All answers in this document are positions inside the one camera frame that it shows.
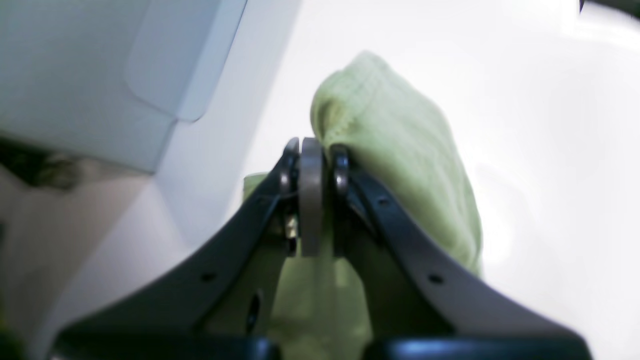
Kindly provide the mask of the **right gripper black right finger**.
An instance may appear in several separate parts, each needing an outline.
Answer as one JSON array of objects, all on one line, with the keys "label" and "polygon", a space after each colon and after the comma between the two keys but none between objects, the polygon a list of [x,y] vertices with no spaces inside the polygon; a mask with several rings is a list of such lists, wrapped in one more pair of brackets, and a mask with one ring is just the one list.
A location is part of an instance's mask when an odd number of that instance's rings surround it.
[{"label": "right gripper black right finger", "polygon": [[365,289],[364,360],[590,360],[576,332],[454,260],[352,157],[330,147],[338,253]]}]

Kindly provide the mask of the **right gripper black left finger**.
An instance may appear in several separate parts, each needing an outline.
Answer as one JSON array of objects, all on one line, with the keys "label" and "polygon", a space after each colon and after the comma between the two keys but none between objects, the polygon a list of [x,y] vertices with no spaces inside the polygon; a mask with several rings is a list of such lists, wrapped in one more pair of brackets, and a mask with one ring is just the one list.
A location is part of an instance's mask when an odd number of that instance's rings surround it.
[{"label": "right gripper black left finger", "polygon": [[296,252],[291,139],[266,178],[200,249],[160,278],[62,330],[52,360],[280,360],[266,337]]}]

